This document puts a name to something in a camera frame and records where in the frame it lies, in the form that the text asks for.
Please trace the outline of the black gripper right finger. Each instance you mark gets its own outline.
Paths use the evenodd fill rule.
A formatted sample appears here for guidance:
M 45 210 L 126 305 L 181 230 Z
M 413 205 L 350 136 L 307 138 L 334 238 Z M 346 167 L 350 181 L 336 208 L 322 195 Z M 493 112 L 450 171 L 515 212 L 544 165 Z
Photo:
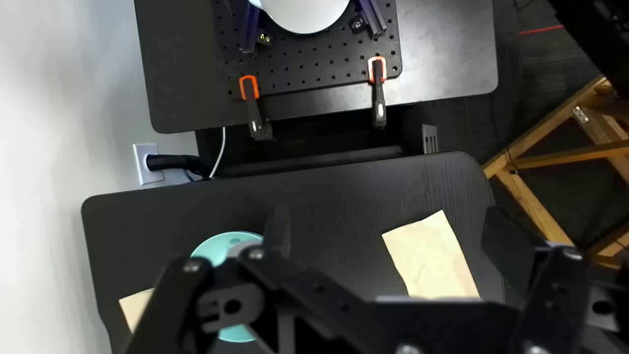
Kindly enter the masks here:
M 590 285 L 584 256 L 525 232 L 489 207 L 482 248 L 523 299 L 509 342 L 511 354 L 578 354 Z

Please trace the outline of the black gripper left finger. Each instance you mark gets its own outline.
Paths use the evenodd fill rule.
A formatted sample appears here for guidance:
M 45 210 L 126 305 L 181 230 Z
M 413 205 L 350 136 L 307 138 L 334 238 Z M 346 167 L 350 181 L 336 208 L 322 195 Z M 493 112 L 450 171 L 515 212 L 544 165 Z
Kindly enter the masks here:
M 228 281 L 204 258 L 171 262 L 143 309 L 126 354 L 206 354 L 222 328 L 248 325 L 263 309 L 254 283 Z

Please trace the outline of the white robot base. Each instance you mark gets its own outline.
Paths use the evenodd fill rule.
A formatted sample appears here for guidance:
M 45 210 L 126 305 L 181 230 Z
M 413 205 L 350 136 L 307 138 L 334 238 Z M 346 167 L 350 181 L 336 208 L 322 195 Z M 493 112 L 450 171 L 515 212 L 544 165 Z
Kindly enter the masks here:
M 250 0 L 281 30 L 297 35 L 313 35 L 334 26 L 350 0 Z

